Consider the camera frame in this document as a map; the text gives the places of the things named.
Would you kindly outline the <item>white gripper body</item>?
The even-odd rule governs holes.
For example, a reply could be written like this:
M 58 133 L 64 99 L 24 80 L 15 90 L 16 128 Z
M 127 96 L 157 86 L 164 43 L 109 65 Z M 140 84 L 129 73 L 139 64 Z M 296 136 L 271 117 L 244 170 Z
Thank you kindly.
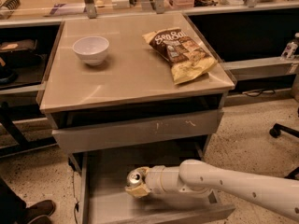
M 149 168 L 145 184 L 152 194 L 208 194 L 209 189 L 191 189 L 179 176 L 179 168 L 154 166 Z

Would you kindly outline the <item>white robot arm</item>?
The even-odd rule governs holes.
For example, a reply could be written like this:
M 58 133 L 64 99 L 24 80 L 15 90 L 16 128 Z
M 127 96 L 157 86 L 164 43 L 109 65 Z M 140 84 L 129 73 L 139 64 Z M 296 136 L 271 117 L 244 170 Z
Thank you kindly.
M 174 167 L 136 168 L 128 174 L 125 187 L 135 198 L 151 194 L 201 198 L 213 189 L 299 220 L 299 181 L 221 169 L 198 160 L 186 160 Z

